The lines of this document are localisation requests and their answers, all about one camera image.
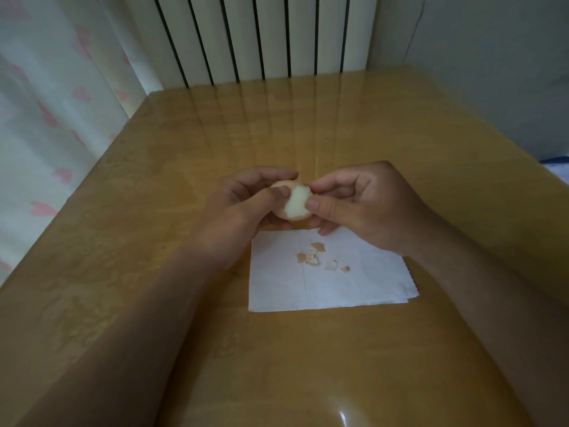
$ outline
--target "white curtain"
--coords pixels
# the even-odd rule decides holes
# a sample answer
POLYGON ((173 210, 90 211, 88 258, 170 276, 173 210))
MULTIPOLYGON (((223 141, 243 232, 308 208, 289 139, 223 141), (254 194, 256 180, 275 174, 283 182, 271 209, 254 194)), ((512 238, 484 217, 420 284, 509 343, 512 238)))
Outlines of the white curtain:
POLYGON ((122 0, 0 0, 0 285, 159 89, 122 0))

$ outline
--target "hand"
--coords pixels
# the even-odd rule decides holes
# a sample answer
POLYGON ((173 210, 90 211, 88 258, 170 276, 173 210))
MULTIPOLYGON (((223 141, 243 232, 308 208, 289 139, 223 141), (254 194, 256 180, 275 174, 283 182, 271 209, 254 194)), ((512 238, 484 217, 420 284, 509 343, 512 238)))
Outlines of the hand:
POLYGON ((309 225, 328 235, 342 225, 380 249, 412 256, 438 217, 389 162, 338 169, 309 184, 309 225))
POLYGON ((271 212, 287 201, 290 189, 270 186, 297 176, 297 172, 286 168, 255 166, 219 179, 186 247, 214 267, 228 268, 261 227, 273 224, 291 229, 289 222, 271 212))

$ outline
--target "gray wall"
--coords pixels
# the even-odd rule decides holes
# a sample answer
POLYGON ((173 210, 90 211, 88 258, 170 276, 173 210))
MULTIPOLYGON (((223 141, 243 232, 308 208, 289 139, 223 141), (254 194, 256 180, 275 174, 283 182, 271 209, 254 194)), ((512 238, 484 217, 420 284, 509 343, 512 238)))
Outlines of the gray wall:
POLYGON ((569 154, 569 0, 380 0, 368 67, 404 63, 537 159, 569 154))

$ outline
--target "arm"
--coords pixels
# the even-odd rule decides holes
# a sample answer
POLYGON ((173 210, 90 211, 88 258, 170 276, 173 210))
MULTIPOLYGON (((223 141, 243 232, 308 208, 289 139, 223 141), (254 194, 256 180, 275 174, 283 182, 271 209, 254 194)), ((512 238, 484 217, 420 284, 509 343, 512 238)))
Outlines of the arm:
POLYGON ((569 418, 569 308, 543 294, 423 203, 386 162, 310 184, 311 225, 344 225, 409 256, 447 292, 540 427, 569 418))
POLYGON ((290 224, 270 211, 296 172, 256 167, 220 180, 188 240, 19 427, 150 426, 210 276, 232 265, 260 226, 290 224))

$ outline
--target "glossy tabletop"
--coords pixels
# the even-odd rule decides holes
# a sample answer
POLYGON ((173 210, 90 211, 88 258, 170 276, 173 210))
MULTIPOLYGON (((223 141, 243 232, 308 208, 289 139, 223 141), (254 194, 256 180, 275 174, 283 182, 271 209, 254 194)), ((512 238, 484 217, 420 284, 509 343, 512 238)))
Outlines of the glossy tabletop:
MULTIPOLYGON (((385 71, 153 93, 0 291, 0 425, 12 425, 140 292, 215 179, 310 181, 388 159, 445 218, 569 301, 569 188, 425 75, 385 71)), ((164 426, 528 426, 452 303, 406 261, 409 304, 250 313, 249 254, 206 294, 164 426)))

